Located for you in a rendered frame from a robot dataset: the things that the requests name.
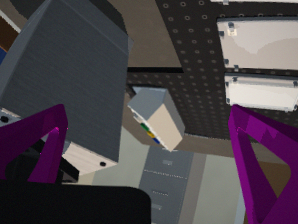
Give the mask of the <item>white button panel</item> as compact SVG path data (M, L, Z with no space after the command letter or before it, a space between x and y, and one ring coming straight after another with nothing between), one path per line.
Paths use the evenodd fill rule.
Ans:
M184 132L185 125L167 88L135 86L132 88L137 94L127 103L127 106L134 113L133 117L139 123L142 122L140 125L157 144L161 143L171 152L183 139L184 134L209 138L209 136ZM155 138L150 128L159 139Z

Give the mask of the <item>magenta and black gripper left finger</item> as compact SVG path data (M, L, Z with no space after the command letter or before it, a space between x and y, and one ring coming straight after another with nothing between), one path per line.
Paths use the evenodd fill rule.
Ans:
M6 179L9 162L48 134L29 182L55 183L63 152L68 120L57 104L22 120L0 127L0 179Z

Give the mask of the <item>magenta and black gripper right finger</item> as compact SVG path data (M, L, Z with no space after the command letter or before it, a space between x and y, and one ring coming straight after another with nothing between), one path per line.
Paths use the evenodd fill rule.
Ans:
M298 224L298 128L238 104L232 105L228 127L248 223ZM290 167L291 177L278 198L247 133Z

